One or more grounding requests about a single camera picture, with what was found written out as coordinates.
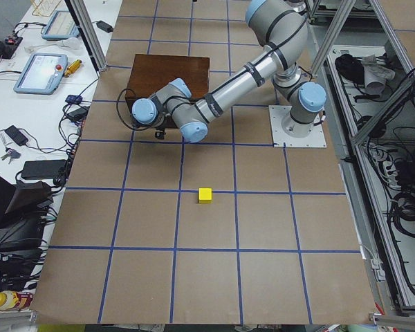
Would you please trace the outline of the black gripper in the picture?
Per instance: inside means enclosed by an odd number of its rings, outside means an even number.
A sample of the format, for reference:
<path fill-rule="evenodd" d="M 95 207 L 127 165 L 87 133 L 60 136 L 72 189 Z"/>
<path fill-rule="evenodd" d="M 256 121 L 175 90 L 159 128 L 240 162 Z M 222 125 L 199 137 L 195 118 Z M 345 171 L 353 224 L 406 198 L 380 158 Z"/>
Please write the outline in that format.
<path fill-rule="evenodd" d="M 155 138 L 156 139 L 165 139 L 165 135 L 166 135 L 166 128 L 165 127 L 156 127 L 156 131 L 155 131 Z"/>

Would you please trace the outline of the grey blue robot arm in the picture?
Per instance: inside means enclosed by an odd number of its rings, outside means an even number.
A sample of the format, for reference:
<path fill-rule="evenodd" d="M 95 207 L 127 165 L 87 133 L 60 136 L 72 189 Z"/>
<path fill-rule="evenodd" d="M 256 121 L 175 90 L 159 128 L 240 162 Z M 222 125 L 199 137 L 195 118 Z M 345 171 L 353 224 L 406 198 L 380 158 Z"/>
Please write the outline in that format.
<path fill-rule="evenodd" d="M 297 64 L 308 39 L 306 22 L 302 1 L 251 1 L 246 23 L 262 46 L 262 54 L 194 103 L 181 78 L 148 98 L 136 100 L 131 107 L 130 129 L 163 131 L 165 119 L 171 118 L 185 141 L 199 142 L 207 136 L 211 121 L 245 94 L 272 82 L 291 105 L 282 119 L 283 131 L 294 138 L 307 137 L 317 125 L 315 118 L 324 108 L 326 91 L 302 77 Z"/>

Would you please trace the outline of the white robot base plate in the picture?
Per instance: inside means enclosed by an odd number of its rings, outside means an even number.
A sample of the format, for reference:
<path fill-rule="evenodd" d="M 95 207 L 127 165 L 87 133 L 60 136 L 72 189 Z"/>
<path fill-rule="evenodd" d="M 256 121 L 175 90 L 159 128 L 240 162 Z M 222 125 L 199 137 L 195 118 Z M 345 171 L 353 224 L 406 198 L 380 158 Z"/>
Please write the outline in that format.
<path fill-rule="evenodd" d="M 315 126 L 319 122 L 319 115 L 311 124 L 299 124 L 291 118 L 291 106 L 270 105 L 268 109 L 274 147 L 327 147 L 322 125 Z"/>

